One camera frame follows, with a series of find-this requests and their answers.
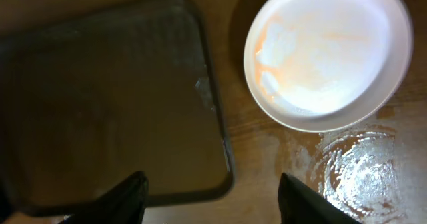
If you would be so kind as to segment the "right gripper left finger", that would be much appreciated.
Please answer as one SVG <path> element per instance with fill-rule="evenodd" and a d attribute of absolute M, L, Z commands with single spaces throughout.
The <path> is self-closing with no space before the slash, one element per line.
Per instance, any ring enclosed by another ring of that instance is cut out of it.
<path fill-rule="evenodd" d="M 143 171 L 136 171 L 84 210 L 60 224 L 142 224 L 149 191 Z"/>

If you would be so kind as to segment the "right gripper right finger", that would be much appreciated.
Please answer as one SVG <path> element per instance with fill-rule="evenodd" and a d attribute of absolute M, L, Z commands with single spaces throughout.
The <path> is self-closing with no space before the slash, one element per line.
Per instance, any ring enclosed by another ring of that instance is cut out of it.
<path fill-rule="evenodd" d="M 282 173 L 278 187 L 281 224 L 360 224 L 299 179 Z"/>

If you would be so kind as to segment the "white plate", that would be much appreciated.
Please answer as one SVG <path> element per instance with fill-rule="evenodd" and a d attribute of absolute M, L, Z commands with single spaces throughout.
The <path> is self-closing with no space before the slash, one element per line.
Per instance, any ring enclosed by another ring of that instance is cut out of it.
<path fill-rule="evenodd" d="M 267 0 L 246 37 L 244 74 L 254 101 L 274 121 L 328 132 L 384 106 L 412 51 L 403 0 Z"/>

